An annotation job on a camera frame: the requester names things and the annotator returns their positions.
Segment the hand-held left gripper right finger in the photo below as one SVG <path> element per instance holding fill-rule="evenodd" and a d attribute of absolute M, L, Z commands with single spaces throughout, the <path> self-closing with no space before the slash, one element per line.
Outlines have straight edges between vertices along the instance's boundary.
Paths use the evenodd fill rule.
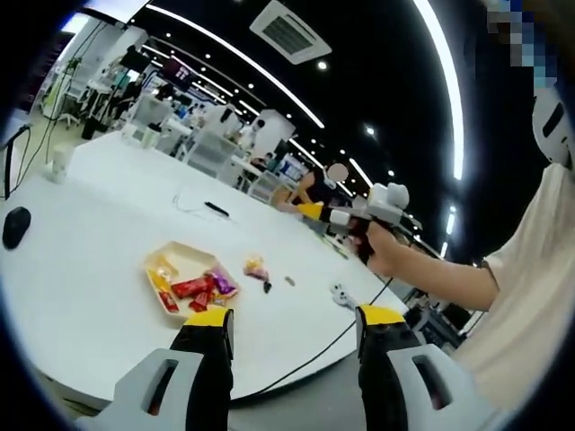
<path fill-rule="evenodd" d="M 403 316 L 356 308 L 358 386 L 368 430 L 495 430 L 497 410 L 473 376 L 434 345 L 422 344 Z"/>

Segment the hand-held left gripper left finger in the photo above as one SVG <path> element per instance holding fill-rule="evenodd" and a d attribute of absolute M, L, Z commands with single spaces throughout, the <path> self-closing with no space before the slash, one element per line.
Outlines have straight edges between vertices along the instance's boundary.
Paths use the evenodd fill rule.
<path fill-rule="evenodd" d="M 226 430 L 233 389 L 234 312 L 184 322 L 169 349 L 150 353 L 115 385 L 112 402 L 77 430 Z"/>

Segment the person's right hand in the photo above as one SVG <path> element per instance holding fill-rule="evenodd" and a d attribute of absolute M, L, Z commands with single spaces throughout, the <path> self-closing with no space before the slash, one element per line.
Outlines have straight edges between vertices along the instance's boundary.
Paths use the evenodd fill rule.
<path fill-rule="evenodd" d="M 398 274 L 402 245 L 377 221 L 359 222 L 351 232 L 351 241 L 359 260 L 381 277 Z"/>

